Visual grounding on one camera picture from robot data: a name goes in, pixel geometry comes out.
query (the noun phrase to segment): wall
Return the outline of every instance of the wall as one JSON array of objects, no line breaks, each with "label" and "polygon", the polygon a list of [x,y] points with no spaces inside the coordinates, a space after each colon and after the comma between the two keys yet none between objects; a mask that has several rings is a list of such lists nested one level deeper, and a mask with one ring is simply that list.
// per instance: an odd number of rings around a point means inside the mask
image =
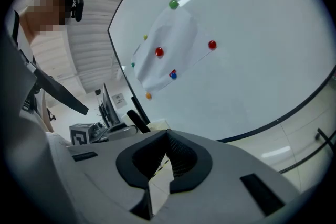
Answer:
[{"label": "wall", "polygon": [[117,82],[115,81],[105,82],[105,85],[106,85],[107,91],[109,92],[114,109],[116,107],[116,104],[113,102],[112,96],[119,94],[119,93],[122,93],[124,95],[127,105],[122,108],[116,109],[116,111],[118,112],[120,116],[123,116],[124,114],[126,114],[126,112],[129,111],[130,109],[133,109],[135,112],[137,112],[131,100],[131,97],[133,96],[132,92],[130,91],[130,88],[128,87],[124,76],[122,76],[121,79]]},{"label": "wall", "polygon": [[[127,105],[116,110],[120,116],[126,114],[126,112],[130,109],[136,111],[136,108],[131,100],[132,93],[124,77],[122,77],[120,81],[107,81],[106,87],[114,108],[116,106],[113,103],[112,96],[119,93],[124,95]],[[75,110],[68,108],[64,104],[58,104],[49,108],[51,113],[56,117],[56,120],[51,122],[55,132],[68,141],[70,141],[69,126],[76,123],[96,123],[102,119],[101,116],[98,116],[100,114],[99,111],[96,110],[98,109],[98,102],[94,92],[77,97],[77,99],[89,108],[87,115],[82,115]],[[101,102],[102,92],[98,96],[98,100]]]}]

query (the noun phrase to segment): ceiling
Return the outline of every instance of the ceiling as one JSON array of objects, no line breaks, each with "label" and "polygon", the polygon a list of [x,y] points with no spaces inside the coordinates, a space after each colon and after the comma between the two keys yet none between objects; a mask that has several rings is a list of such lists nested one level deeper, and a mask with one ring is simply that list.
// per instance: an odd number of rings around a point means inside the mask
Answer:
[{"label": "ceiling", "polygon": [[[14,0],[20,12],[32,0]],[[78,97],[117,80],[120,66],[108,36],[108,26],[121,0],[84,0],[82,20],[65,29],[38,36],[31,47],[42,70]],[[49,107],[58,103],[46,95]]]}]

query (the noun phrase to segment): red magnet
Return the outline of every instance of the red magnet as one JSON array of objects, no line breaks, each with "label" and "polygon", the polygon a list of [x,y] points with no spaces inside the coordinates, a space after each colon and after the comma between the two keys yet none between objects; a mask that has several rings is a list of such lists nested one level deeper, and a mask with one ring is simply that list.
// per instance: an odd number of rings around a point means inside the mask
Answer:
[{"label": "red magnet", "polygon": [[163,49],[161,47],[156,48],[155,50],[156,56],[162,56],[163,55]]},{"label": "red magnet", "polygon": [[217,43],[213,40],[211,40],[208,45],[211,50],[216,49],[217,47]]},{"label": "red magnet", "polygon": [[169,74],[169,77],[172,77],[172,73],[176,73],[176,70],[175,70],[175,69],[173,69],[173,71],[172,71],[172,72],[170,72],[170,74]]}]

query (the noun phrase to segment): headset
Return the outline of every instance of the headset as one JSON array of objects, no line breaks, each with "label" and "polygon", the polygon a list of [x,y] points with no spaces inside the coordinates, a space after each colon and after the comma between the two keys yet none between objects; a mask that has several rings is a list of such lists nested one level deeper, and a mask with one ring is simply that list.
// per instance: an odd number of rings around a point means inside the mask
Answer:
[{"label": "headset", "polygon": [[77,22],[82,20],[84,0],[73,0],[74,6],[71,8],[71,18],[76,18]]}]

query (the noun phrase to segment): computer monitor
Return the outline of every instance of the computer monitor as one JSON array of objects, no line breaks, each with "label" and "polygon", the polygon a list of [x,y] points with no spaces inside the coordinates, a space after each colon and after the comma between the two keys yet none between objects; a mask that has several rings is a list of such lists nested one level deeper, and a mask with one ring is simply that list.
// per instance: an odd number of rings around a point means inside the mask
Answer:
[{"label": "computer monitor", "polygon": [[103,106],[106,114],[107,121],[110,126],[114,126],[116,124],[119,124],[119,118],[114,110],[114,107],[112,105],[109,93],[107,92],[106,85],[104,83],[103,88]]},{"label": "computer monitor", "polygon": [[106,128],[109,128],[110,125],[109,125],[109,122],[108,122],[106,114],[105,114],[105,108],[104,108],[103,102],[101,102],[101,105],[98,106],[98,109],[99,109],[100,115],[102,116],[102,118],[104,120],[104,124],[105,124]]}]

